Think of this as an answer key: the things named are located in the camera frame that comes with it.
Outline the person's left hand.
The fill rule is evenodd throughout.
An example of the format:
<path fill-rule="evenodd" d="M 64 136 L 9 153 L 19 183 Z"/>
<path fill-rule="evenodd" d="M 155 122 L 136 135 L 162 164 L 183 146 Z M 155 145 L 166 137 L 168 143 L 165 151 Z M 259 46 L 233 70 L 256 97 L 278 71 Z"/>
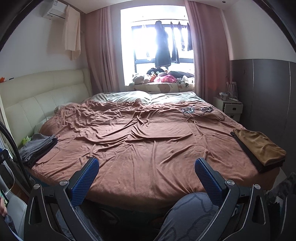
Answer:
<path fill-rule="evenodd" d="M 6 205 L 5 205 L 4 200 L 2 198 L 0 198 L 0 202 L 1 202 L 1 204 L 0 204 L 0 215 L 2 217 L 5 217 L 8 214 L 7 208 L 6 208 Z"/>

